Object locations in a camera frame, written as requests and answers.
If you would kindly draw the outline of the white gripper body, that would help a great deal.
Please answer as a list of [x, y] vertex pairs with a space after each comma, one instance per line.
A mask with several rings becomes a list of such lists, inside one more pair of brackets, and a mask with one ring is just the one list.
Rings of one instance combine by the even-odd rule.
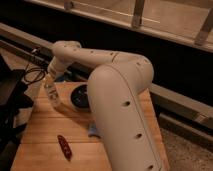
[[62, 76], [66, 70], [66, 65], [57, 58], [53, 58], [48, 65], [48, 73], [53, 79]]

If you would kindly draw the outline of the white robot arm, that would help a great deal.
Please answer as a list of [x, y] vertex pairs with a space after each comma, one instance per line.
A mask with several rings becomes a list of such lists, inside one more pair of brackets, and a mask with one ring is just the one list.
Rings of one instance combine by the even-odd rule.
[[48, 72], [60, 77], [77, 62], [92, 69], [87, 81], [91, 113], [112, 171], [165, 171], [139, 94], [150, 87], [154, 69], [143, 55], [84, 48], [57, 41]]

